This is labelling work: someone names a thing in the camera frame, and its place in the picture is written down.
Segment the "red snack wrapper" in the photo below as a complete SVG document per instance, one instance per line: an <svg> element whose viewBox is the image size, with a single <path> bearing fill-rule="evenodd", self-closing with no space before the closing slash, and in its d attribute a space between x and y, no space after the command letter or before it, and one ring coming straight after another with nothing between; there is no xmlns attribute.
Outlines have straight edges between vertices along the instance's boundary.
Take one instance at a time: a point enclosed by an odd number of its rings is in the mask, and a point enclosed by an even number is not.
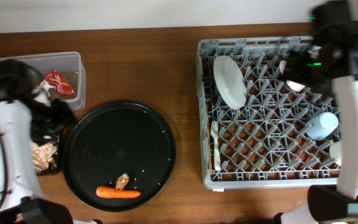
<svg viewBox="0 0 358 224"><path fill-rule="evenodd" d="M48 72L44 80L63 96L70 96L74 94L74 89L70 86L64 76L56 70Z"/></svg>

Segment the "round black serving tray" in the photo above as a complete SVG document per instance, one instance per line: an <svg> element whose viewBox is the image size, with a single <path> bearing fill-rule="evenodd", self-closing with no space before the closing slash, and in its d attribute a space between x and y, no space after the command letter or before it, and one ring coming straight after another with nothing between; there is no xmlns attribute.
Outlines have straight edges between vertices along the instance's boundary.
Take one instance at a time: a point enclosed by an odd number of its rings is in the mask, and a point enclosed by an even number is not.
<svg viewBox="0 0 358 224"><path fill-rule="evenodd" d="M63 175L85 204L123 212L152 200L168 182L176 159L175 138L168 123L152 108L131 101L108 103L77 122L63 150ZM129 175L125 190L136 198L101 198L96 189L113 188Z"/></svg>

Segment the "pink white small bowl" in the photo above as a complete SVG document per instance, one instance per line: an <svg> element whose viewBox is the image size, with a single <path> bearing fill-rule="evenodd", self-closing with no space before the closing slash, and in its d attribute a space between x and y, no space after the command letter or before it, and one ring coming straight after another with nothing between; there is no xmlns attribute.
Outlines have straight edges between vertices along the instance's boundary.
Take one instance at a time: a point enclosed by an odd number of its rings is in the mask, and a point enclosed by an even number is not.
<svg viewBox="0 0 358 224"><path fill-rule="evenodd" d="M283 75L284 71L285 71L285 67L286 67L287 62L285 60L281 60L279 63L279 69L280 69L280 73ZM305 88L304 85L300 84L300 83L296 83L293 81L289 81L287 80L285 82L293 91L299 92L301 90L303 90Z"/></svg>

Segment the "white paper cup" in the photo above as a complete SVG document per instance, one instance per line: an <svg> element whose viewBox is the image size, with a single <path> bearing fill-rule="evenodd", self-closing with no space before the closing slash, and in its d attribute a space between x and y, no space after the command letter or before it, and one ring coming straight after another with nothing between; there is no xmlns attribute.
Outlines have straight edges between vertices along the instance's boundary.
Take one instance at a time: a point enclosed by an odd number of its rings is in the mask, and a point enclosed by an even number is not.
<svg viewBox="0 0 358 224"><path fill-rule="evenodd" d="M330 145L329 154L335 160L335 163L338 166L341 166L341 159L342 159L342 144L341 144L341 141L335 142L332 145Z"/></svg>

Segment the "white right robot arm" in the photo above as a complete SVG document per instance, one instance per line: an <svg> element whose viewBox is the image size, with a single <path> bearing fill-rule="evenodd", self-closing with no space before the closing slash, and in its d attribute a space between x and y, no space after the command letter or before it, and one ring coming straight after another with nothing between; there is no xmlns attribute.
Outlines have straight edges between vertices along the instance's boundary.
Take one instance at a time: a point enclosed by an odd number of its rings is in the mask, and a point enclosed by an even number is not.
<svg viewBox="0 0 358 224"><path fill-rule="evenodd" d="M347 1L312 9L312 42L289 51L279 79L333 97L341 123L341 170L336 184L312 185L304 205L274 223L358 223L358 30Z"/></svg>

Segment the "light blue plastic cup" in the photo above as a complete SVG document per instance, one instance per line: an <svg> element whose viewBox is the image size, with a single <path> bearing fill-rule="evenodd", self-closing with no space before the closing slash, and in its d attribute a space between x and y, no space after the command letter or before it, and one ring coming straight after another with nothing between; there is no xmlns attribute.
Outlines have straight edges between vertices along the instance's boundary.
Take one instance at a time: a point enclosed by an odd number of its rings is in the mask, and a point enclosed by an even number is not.
<svg viewBox="0 0 358 224"><path fill-rule="evenodd" d="M339 120L334 113L324 112L307 122L310 129L306 134L313 140L323 140L328 137L339 125Z"/></svg>

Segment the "wooden chopstick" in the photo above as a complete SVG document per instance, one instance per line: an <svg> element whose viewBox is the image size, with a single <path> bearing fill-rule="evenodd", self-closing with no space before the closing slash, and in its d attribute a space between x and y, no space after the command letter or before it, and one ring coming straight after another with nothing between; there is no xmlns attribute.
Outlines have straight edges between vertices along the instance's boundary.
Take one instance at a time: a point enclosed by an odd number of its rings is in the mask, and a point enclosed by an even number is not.
<svg viewBox="0 0 358 224"><path fill-rule="evenodd" d="M207 125L207 134L208 134L208 154L209 154L209 173L213 174L212 158L211 158L211 135L210 135L210 126L209 126L209 115L208 115L208 104L206 103L206 125Z"/></svg>

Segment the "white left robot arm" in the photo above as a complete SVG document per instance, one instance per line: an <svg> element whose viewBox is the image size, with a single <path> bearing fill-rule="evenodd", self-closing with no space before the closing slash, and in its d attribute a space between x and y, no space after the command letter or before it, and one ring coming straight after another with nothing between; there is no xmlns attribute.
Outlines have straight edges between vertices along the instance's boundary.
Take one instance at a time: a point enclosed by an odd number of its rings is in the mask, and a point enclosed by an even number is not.
<svg viewBox="0 0 358 224"><path fill-rule="evenodd" d="M76 118L35 84L35 68L0 61L0 223L76 223L69 209L45 199L34 167L31 129L54 134Z"/></svg>

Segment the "grey plate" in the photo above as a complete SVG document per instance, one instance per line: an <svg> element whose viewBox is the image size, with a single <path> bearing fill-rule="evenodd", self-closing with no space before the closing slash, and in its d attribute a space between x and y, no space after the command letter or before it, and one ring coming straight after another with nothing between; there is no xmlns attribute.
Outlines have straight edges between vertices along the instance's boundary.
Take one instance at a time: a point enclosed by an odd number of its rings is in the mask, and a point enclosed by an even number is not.
<svg viewBox="0 0 358 224"><path fill-rule="evenodd" d="M238 110L246 103L247 88L237 63L229 56L217 56L213 63L214 80L224 102Z"/></svg>

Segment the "rice and food scraps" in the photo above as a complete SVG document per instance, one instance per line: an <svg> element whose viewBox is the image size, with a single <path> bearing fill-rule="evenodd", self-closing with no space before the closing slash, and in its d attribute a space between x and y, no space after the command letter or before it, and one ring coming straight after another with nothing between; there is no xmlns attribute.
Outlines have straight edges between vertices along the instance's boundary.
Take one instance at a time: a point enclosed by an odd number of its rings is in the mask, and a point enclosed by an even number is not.
<svg viewBox="0 0 358 224"><path fill-rule="evenodd" d="M32 160L37 175L54 173L58 167L59 137L44 135L31 141Z"/></svg>

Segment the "white plastic fork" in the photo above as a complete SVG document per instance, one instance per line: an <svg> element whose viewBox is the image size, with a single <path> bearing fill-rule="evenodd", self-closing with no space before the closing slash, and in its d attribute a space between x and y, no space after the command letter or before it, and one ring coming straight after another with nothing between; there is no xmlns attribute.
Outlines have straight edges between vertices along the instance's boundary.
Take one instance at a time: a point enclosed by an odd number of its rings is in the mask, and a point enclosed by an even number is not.
<svg viewBox="0 0 358 224"><path fill-rule="evenodd" d="M213 121L211 123L211 136L213 138L213 146L214 146L214 169L219 171L221 170L221 160L219 154L219 145L218 145L218 122Z"/></svg>

